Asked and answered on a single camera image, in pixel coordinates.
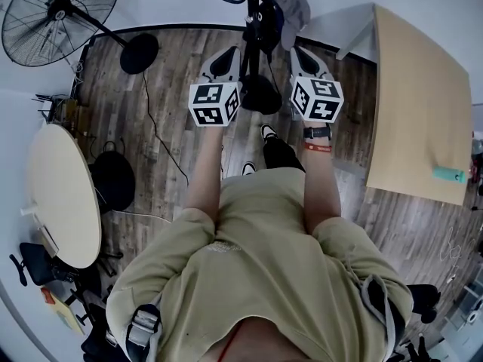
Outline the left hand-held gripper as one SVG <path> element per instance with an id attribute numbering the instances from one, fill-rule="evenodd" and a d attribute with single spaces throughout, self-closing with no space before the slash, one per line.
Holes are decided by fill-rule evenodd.
<path id="1" fill-rule="evenodd" d="M 198 127 L 227 127 L 241 106 L 241 52 L 232 46 L 206 60 L 189 87 L 188 108 Z"/>

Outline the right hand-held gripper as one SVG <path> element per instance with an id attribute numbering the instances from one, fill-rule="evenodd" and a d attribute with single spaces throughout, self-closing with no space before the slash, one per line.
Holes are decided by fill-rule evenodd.
<path id="1" fill-rule="evenodd" d="M 327 64 L 300 46 L 290 50 L 292 118 L 295 121 L 336 121 L 344 103 L 341 83 Z"/>

